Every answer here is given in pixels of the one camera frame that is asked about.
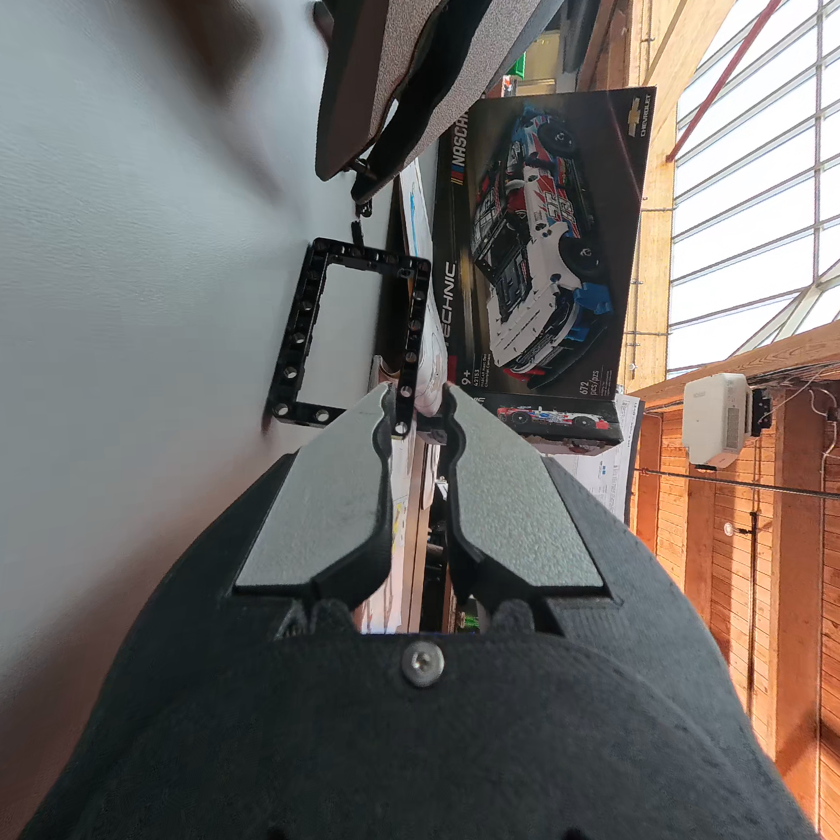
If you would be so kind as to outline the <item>large skylight window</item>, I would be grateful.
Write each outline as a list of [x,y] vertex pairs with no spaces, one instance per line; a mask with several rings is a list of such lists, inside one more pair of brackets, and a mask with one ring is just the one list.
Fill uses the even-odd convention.
[[666,374],[838,321],[839,2],[736,2],[677,108]]

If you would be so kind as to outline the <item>white projector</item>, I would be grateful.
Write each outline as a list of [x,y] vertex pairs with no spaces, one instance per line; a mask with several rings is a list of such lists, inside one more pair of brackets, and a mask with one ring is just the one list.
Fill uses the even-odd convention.
[[682,445],[691,467],[718,471],[731,466],[749,442],[771,427],[767,389],[752,387],[744,374],[718,373],[684,390]]

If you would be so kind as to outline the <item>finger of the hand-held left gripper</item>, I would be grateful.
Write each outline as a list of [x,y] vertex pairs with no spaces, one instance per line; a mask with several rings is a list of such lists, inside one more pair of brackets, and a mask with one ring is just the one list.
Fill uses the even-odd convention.
[[412,114],[419,74],[448,2],[315,2],[328,48],[315,172],[326,182],[369,153],[374,182],[391,178],[416,147],[427,107]]
[[436,2],[416,33],[403,78],[385,102],[366,159],[375,181],[356,176],[367,204],[463,116],[546,29],[562,2]]

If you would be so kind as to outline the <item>black lego set box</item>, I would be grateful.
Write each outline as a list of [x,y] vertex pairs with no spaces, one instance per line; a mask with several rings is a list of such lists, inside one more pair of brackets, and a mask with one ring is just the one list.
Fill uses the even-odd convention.
[[616,378],[656,98],[483,98],[439,141],[448,382],[546,455],[623,441]]

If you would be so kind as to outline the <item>black lego frame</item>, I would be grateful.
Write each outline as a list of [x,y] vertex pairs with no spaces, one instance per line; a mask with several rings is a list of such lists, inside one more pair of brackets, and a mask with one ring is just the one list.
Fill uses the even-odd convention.
[[361,239],[346,243],[331,238],[316,238],[308,247],[266,397],[265,415],[282,424],[323,429],[344,413],[342,408],[302,402],[299,398],[320,300],[331,266],[374,272],[383,278],[406,283],[409,309],[403,364],[395,387],[392,419],[392,436],[405,439],[413,424],[418,392],[417,377],[432,264],[428,259],[366,247]]

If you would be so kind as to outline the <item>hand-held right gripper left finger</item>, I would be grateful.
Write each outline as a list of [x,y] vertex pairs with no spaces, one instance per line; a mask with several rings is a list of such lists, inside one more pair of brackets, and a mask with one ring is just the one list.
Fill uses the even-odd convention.
[[380,384],[300,448],[234,587],[357,608],[392,567],[395,395]]

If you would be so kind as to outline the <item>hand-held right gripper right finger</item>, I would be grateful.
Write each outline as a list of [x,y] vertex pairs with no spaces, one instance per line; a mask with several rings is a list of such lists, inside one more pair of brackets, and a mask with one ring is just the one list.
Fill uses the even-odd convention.
[[446,385],[448,567],[460,601],[604,595],[604,580],[541,454]]

